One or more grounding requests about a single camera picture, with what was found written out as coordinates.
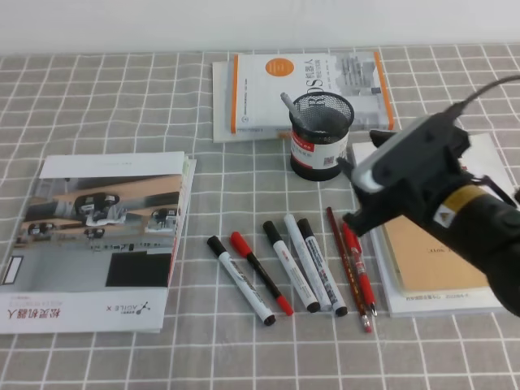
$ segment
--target photo on book cover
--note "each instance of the photo on book cover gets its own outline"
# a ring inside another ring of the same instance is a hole
[[[15,248],[171,247],[182,175],[39,179]]]

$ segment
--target pen holder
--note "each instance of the pen holder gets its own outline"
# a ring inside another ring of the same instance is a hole
[[[294,101],[306,127],[298,126],[292,114],[291,168],[306,180],[324,181],[341,172],[336,159],[346,155],[349,128],[354,120],[352,105],[340,95],[314,92]]]

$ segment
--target white marker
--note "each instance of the white marker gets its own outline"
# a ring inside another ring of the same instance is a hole
[[[289,230],[289,235],[291,236],[292,243],[296,248],[303,269],[307,274],[307,278],[309,278],[310,287],[314,291],[314,294],[316,294],[322,311],[329,311],[332,308],[331,300],[328,299],[327,291],[325,290],[325,287],[323,287],[322,280],[319,278],[318,271],[316,271],[316,267],[314,266],[312,257],[307,249],[306,242],[301,236],[300,229],[298,229],[296,220],[292,214],[287,214],[284,217],[284,222],[287,226],[287,230]]]
[[[224,265],[229,275],[233,280],[235,280],[236,285],[244,294],[245,299],[247,299],[263,323],[268,326],[275,323],[275,315],[271,309],[269,309],[262,297],[260,297],[257,290],[254,289],[253,285],[245,277],[241,269],[231,259],[231,256],[223,247],[219,238],[217,236],[212,236],[207,242],[211,250],[213,250],[213,253],[217,255],[220,262]]]
[[[347,305],[341,296],[334,278],[332,278],[331,270],[328,269],[328,265],[325,262],[321,250],[319,250],[318,241],[316,240],[316,237],[314,237],[309,221],[307,219],[300,219],[298,221],[298,227],[300,228],[301,235],[305,239],[305,243],[307,244],[310,256],[314,261],[314,265],[318,270],[323,287],[327,291],[327,295],[331,300],[332,309],[336,312],[338,317],[343,317],[348,313]]]
[[[282,240],[275,225],[271,221],[267,221],[263,224],[263,230],[266,232],[271,245],[273,245],[278,258],[282,262],[287,275],[289,275],[292,286],[296,289],[301,301],[310,313],[317,312],[319,310],[318,300],[307,284],[306,278],[301,274],[300,268],[298,268],[293,256],[291,256],[287,245]]]

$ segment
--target cable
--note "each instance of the cable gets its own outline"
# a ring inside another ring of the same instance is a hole
[[[481,89],[477,89],[475,92],[473,92],[470,96],[468,96],[465,100],[461,102],[457,102],[450,107],[448,107],[444,111],[444,115],[449,116],[451,120],[455,120],[459,116],[462,115],[462,112],[465,110],[466,107],[469,106],[469,104],[474,101],[476,98],[478,98],[480,95],[486,93],[490,89],[495,88],[497,85],[509,83],[511,81],[520,80],[520,75],[513,75],[513,76],[507,76],[499,80],[495,80],[487,85],[484,85]]]

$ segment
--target stack of books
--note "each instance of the stack of books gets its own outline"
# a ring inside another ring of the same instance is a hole
[[[213,141],[287,137],[282,92],[293,100],[317,92],[343,96],[354,109],[354,131],[393,127],[379,53],[238,54],[213,63]]]
[[[478,177],[488,175],[507,193],[514,193],[490,135],[471,136],[470,142],[462,167]],[[353,144],[355,162],[374,150],[371,143]],[[503,310],[484,274],[406,217],[377,227],[370,235],[391,316]]]
[[[158,331],[195,161],[49,156],[0,283],[0,333]]]

